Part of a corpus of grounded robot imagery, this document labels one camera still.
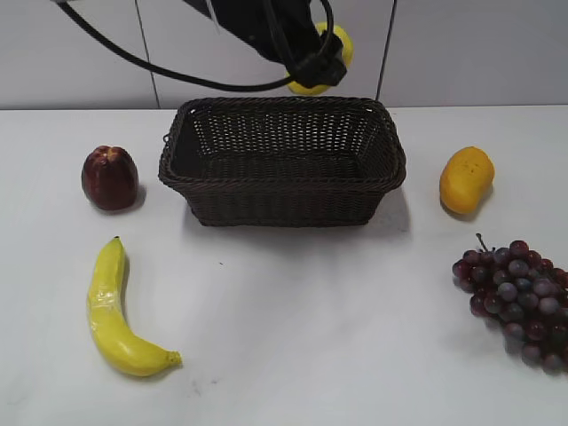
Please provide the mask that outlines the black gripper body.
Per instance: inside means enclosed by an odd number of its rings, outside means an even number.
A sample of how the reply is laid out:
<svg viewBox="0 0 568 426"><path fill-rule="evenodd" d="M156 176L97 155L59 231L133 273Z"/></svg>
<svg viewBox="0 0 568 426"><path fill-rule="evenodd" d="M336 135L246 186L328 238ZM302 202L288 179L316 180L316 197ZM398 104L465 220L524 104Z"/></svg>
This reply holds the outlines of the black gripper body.
<svg viewBox="0 0 568 426"><path fill-rule="evenodd" d="M288 83L289 89L336 87L346 76L346 39L334 33L321 54L308 54L292 70L295 80Z"/></svg>

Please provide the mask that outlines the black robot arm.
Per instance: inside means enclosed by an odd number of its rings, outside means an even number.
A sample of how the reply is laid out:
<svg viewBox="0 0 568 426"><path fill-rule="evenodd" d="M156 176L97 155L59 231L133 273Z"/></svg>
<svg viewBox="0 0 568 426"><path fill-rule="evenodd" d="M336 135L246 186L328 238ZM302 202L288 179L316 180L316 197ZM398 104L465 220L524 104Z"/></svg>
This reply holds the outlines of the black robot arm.
<svg viewBox="0 0 568 426"><path fill-rule="evenodd" d="M229 92L260 92L299 83L307 89L336 86L347 74L343 42L333 32L335 16L322 1L327 27L318 30L309 1L187 1L187 5L253 48L262 58L283 65L288 76L279 81L234 85L205 82Z"/></svg>

